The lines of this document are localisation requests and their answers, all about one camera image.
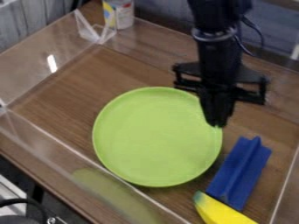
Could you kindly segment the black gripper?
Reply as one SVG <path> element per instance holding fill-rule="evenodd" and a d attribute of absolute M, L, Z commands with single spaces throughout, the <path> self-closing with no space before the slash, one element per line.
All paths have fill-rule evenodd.
<path fill-rule="evenodd" d="M 173 85 L 197 94 L 209 126 L 225 127 L 235 102 L 265 103 L 267 77 L 241 63 L 239 35 L 195 31 L 199 60 L 176 63 Z"/>

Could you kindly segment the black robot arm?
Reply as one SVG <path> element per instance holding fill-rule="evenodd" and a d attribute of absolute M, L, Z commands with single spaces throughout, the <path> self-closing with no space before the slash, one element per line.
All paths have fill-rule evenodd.
<path fill-rule="evenodd" d="M 235 103 L 265 103 L 268 78 L 241 63 L 241 25 L 252 0 L 187 0 L 199 60 L 172 66 L 176 88 L 196 93 L 208 125 L 224 127 Z"/>

